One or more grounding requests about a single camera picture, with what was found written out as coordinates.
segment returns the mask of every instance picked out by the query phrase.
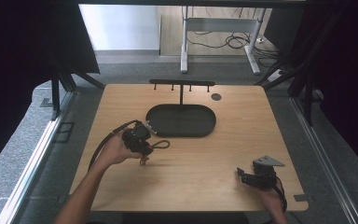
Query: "human hand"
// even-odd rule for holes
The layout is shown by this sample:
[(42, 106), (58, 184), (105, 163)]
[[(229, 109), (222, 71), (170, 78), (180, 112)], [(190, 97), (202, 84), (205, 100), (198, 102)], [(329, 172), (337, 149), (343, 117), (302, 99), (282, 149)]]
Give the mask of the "human hand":
[(96, 166), (99, 166), (103, 169), (107, 169), (113, 164), (122, 163), (128, 158), (140, 159), (142, 154), (139, 152), (129, 151), (122, 139), (124, 131), (116, 133), (111, 139), (109, 139), (103, 149), (101, 150), (100, 155), (97, 160), (94, 162)]
[[(277, 178), (276, 187), (283, 192), (282, 182), (279, 178)], [(269, 215), (272, 218), (274, 224), (281, 224), (287, 223), (286, 216), (283, 212), (283, 204), (281, 201), (281, 197), (279, 196), (278, 192), (271, 188), (271, 189), (257, 189), (257, 194), (260, 196), (261, 201), (263, 202), (264, 206), (266, 207)]]

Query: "white wall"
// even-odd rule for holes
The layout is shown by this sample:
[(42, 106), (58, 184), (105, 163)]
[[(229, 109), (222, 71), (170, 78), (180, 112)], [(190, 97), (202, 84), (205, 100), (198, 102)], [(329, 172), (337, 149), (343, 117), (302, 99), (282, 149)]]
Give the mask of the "white wall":
[(158, 7), (79, 6), (94, 50), (159, 49)]

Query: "white table leg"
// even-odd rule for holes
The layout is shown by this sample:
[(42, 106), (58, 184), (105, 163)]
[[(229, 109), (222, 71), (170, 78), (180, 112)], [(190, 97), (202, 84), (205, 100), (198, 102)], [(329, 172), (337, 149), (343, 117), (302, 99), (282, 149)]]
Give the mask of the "white table leg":
[(255, 28), (251, 36), (251, 42), (249, 46), (245, 46), (246, 55), (248, 56), (248, 60), (250, 65), (252, 66), (252, 70), (255, 75), (260, 74), (260, 69), (258, 68), (257, 61), (255, 60), (255, 56), (252, 51), (255, 47), (255, 41), (257, 40), (258, 32), (260, 31), (261, 24), (263, 23), (264, 14), (266, 13), (265, 8), (261, 8), (260, 13), (258, 14), (257, 21), (255, 23)]
[(185, 7), (185, 15), (183, 20), (183, 40), (182, 40), (182, 51), (180, 57), (180, 71), (181, 73), (187, 73), (187, 12), (188, 6)]

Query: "hook rack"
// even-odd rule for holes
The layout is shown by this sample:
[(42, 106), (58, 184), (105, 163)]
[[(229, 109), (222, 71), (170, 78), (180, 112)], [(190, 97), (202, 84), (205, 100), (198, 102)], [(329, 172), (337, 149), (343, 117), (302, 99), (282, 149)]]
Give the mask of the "hook rack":
[(184, 86), (214, 86), (212, 81), (191, 81), (191, 80), (168, 80), (168, 79), (150, 79), (154, 84), (154, 90), (157, 85), (175, 85), (180, 86), (180, 104), (164, 104), (153, 106), (146, 114), (146, 120), (157, 132), (158, 136), (165, 137), (203, 137), (210, 134), (216, 123), (216, 115), (211, 108), (205, 105), (184, 105), (183, 94)]
[(207, 92), (209, 92), (209, 87), (214, 86), (212, 81), (193, 81), (193, 80), (170, 80), (170, 79), (150, 79), (149, 82), (155, 85), (154, 90), (157, 89), (157, 85), (172, 85), (171, 91), (173, 91), (173, 86), (180, 86), (180, 105), (183, 104), (183, 89), (184, 86), (190, 86), (189, 91), (191, 91), (191, 86), (206, 86)]

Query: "metal frame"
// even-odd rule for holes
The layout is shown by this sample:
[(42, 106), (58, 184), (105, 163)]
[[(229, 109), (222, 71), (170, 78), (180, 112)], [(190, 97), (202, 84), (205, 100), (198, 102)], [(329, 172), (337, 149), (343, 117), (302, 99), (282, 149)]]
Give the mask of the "metal frame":
[(68, 107), (72, 97), (73, 93), (71, 92), (65, 94), (61, 104), (62, 113), (60, 113), (60, 115), (55, 120), (51, 120), (48, 123), (48, 126), (37, 143), (31, 158), (28, 160), (28, 163), (25, 166), (19, 181), (7, 199), (7, 203), (5, 204), (5, 207), (0, 214), (0, 223), (11, 223), (13, 218), (16, 216), (25, 194), (28, 188), (30, 188), (32, 180), (36, 175), (38, 167), (46, 154), (48, 146), (52, 141), (53, 135), (57, 131), (61, 121), (65, 116), (66, 108)]
[(347, 189), (341, 182), (336, 169), (334, 169), (333, 164), (331, 163), (330, 159), (328, 158), (322, 143), (320, 142), (318, 135), (307, 122), (307, 120), (303, 116), (302, 106), (301, 103), (297, 98), (291, 98), (291, 103), (295, 108), (296, 114), (298, 119), (300, 120), (301, 125), (303, 126), (304, 131), (306, 132), (307, 137), (310, 140), (310, 144), (316, 154), (316, 157), (319, 160), (326, 177), (332, 187), (333, 191), (335, 192), (339, 203), (342, 206), (342, 210), (344, 211), (345, 215), (347, 216), (348, 221), (351, 224), (358, 224), (358, 212), (357, 208), (351, 199), (350, 194), (348, 193)]
[(183, 39), (181, 50), (180, 71), (187, 72), (187, 32), (203, 31), (203, 32), (235, 32), (235, 33), (252, 33), (249, 46), (245, 46), (246, 56), (252, 66), (255, 75), (260, 74), (257, 61), (253, 55), (255, 41), (263, 23), (266, 9), (261, 8), (257, 20), (253, 19), (217, 19), (217, 18), (189, 18), (188, 6), (185, 7), (183, 18)]

